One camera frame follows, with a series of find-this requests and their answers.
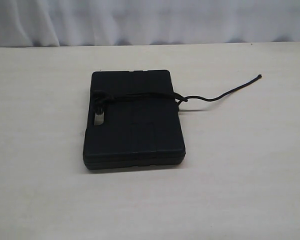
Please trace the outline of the black plastic case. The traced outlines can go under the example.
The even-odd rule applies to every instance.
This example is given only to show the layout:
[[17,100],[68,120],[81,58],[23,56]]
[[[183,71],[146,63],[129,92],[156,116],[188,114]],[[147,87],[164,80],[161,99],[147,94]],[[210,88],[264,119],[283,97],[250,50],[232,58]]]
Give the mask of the black plastic case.
[[83,143],[87,169],[178,165],[185,154],[168,70],[92,74]]

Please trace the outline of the white curtain backdrop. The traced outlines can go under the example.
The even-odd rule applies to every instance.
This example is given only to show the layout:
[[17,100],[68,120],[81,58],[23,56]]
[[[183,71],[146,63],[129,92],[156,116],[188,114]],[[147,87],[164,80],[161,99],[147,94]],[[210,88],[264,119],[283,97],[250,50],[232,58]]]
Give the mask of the white curtain backdrop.
[[300,0],[0,0],[0,47],[300,42]]

